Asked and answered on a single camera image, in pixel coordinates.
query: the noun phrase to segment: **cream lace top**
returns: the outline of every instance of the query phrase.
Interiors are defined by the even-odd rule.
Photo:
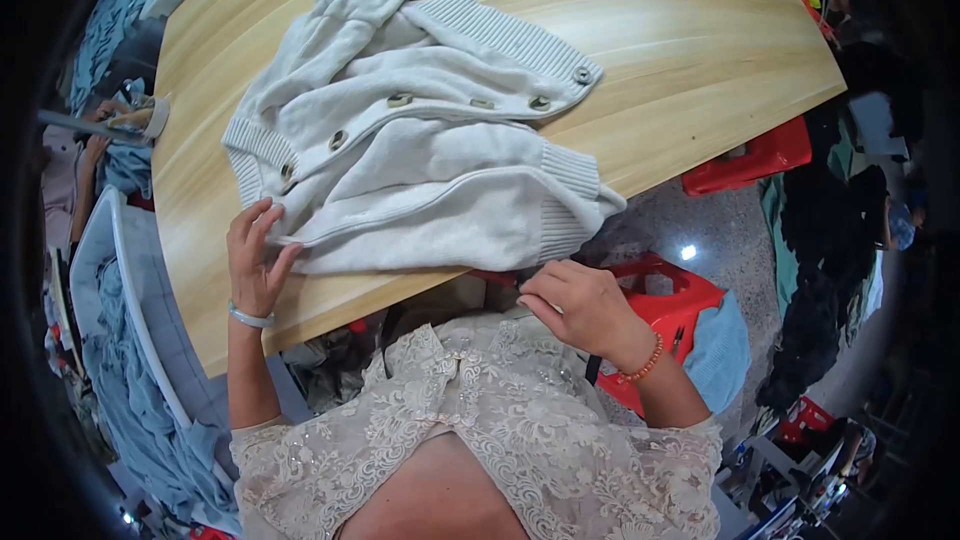
[[[685,429],[607,423],[582,359],[532,315],[426,325],[390,346],[386,361],[392,378],[378,354],[360,396],[316,419],[235,430],[248,537],[332,537],[418,445],[445,431],[534,540],[719,531],[714,419]]]

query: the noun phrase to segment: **wooden table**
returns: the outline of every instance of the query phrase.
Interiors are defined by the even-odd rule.
[[[224,244],[240,209],[220,139],[283,32],[314,0],[186,0],[167,22],[156,93],[172,113],[153,152],[156,221],[180,314],[209,376],[227,368]],[[625,197],[737,147],[841,93],[843,78],[799,0],[479,0],[540,25],[605,70],[548,123],[593,155]],[[297,276],[276,307],[268,354],[462,273]]]

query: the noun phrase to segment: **knit sweater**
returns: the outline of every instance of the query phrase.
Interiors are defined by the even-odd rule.
[[[524,121],[602,69],[476,0],[316,0],[223,135],[244,207],[285,207],[294,270],[515,270],[576,252],[626,202]]]

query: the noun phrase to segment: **woman's right hand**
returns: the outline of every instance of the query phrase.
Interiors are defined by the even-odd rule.
[[[570,259],[551,260],[520,293],[517,302],[558,340],[603,357],[625,373],[640,371],[657,346],[654,330],[627,304],[610,271]]]

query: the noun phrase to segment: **beaded bracelet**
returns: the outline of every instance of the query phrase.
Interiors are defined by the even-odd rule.
[[[623,378],[626,382],[636,382],[643,378],[643,376],[650,373],[650,370],[654,368],[657,364],[657,359],[660,358],[661,353],[664,352],[664,337],[657,332],[656,334],[656,347],[654,348],[654,353],[650,355],[650,359],[647,361],[647,364],[643,365],[643,368],[634,373],[623,373],[620,372],[620,377]]]

